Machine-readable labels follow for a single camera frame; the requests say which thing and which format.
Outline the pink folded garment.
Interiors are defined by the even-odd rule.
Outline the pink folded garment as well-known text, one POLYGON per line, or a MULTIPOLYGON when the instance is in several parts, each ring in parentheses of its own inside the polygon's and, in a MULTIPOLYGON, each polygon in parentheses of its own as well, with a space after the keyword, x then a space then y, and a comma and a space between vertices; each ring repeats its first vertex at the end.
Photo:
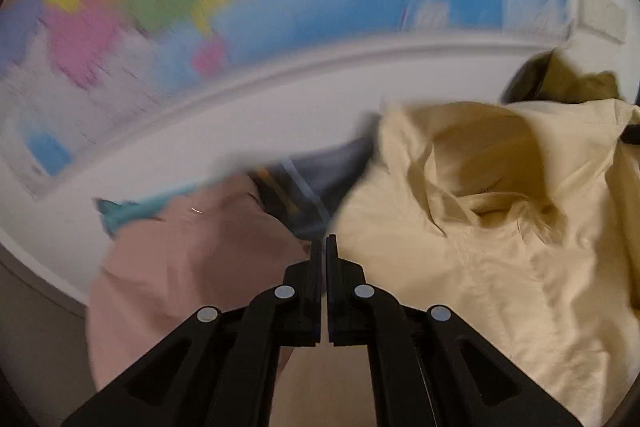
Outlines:
POLYGON ((94 384, 114 381, 197 309, 242 308, 306 257, 246 174, 176 196, 158 217, 126 225, 91 285, 94 384))

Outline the olive green jacket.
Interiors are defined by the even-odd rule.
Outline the olive green jacket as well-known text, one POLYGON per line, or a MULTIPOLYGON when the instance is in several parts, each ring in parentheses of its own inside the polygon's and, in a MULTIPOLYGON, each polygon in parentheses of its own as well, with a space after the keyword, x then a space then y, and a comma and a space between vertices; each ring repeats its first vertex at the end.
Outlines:
POLYGON ((503 95, 503 104, 556 102, 582 104, 621 100, 614 72, 578 72, 558 51, 533 56, 514 75, 503 95))

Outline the cream yellow large shirt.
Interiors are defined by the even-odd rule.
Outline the cream yellow large shirt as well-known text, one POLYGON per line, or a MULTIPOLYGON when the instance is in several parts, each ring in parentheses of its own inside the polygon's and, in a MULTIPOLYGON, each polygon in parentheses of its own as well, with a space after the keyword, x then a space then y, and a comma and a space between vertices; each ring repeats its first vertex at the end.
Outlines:
POLYGON ((638 120, 620 100, 392 108, 338 250, 600 426, 639 372, 639 151, 622 140, 638 120))

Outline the teal grey patterned bedsheet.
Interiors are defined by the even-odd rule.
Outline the teal grey patterned bedsheet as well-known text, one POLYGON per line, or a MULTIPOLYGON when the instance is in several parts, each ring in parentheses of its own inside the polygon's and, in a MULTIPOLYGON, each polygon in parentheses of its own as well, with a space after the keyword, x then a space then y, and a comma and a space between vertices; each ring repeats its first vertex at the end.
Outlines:
MULTIPOLYGON (((280 220, 296 237, 313 241, 324 235, 342 200, 361 178, 374 153, 375 139, 362 136, 329 150, 283 157, 255 167, 247 176, 256 185, 266 213, 280 220)), ((114 237, 125 225, 152 219, 177 196, 194 193, 189 184, 140 200, 113 202, 96 198, 104 232, 114 237)))

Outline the white wall socket panel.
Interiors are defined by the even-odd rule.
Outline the white wall socket panel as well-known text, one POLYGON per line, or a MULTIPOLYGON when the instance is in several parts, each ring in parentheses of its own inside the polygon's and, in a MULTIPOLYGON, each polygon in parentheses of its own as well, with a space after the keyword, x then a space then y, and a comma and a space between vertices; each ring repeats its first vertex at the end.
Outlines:
POLYGON ((627 35, 627 12, 614 0, 578 0, 577 25, 623 44, 627 35))

